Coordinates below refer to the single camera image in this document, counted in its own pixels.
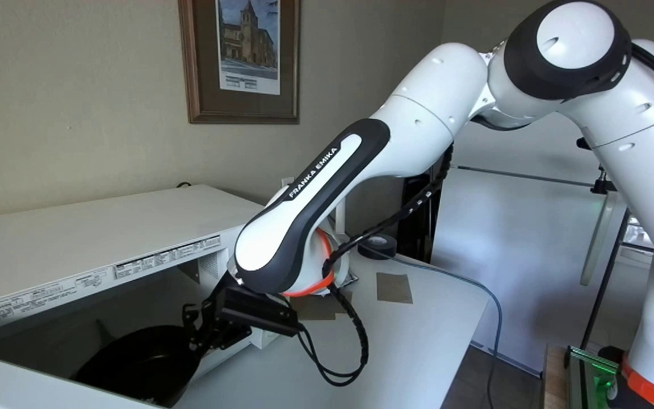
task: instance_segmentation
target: framed picture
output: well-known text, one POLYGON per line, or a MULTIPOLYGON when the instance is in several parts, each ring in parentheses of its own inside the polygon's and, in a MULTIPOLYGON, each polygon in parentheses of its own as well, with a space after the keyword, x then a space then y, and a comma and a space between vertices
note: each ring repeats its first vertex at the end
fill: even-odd
POLYGON ((300 0, 179 0, 192 122, 300 119, 300 0))

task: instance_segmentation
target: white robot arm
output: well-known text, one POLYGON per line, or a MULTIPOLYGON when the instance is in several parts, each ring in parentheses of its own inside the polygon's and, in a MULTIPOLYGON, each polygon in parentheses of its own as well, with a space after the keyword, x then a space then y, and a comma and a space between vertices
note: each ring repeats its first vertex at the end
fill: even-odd
MULTIPOLYGON (((309 288, 323 279, 315 229, 357 183, 424 172, 469 119, 516 129, 553 110, 585 129, 654 238, 654 42, 633 42, 597 1, 555 0, 495 52, 459 42, 432 50, 384 106, 350 124, 244 226, 237 277, 259 292, 309 288)), ((629 368, 654 389, 654 281, 629 368)))

